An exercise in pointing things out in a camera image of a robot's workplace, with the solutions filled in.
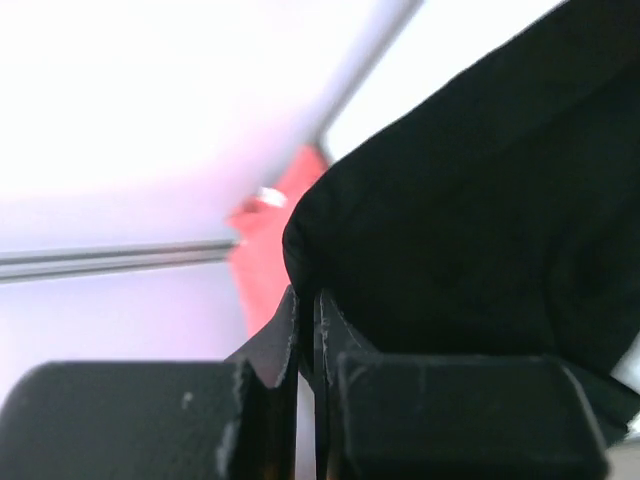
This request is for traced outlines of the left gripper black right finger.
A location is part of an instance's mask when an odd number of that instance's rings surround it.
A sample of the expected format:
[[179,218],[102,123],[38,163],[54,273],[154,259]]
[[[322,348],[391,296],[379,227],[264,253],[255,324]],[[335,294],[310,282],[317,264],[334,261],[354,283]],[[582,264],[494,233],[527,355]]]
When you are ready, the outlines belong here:
[[604,479],[606,445],[557,360],[377,351],[314,305],[320,479]]

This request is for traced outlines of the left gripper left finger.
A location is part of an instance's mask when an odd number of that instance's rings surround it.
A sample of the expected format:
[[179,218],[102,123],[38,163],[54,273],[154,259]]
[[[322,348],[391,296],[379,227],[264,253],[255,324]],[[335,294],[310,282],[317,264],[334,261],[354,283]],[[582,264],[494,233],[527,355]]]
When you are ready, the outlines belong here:
[[228,359],[50,362],[1,410],[5,479],[291,479],[298,298]]

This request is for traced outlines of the black t shirt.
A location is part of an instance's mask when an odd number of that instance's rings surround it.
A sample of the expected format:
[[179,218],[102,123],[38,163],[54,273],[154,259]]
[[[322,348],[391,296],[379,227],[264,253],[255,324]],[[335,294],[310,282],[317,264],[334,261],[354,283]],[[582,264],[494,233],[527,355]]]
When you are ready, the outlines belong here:
[[608,444],[639,393],[639,5],[569,1],[331,167],[283,236],[379,350],[567,361]]

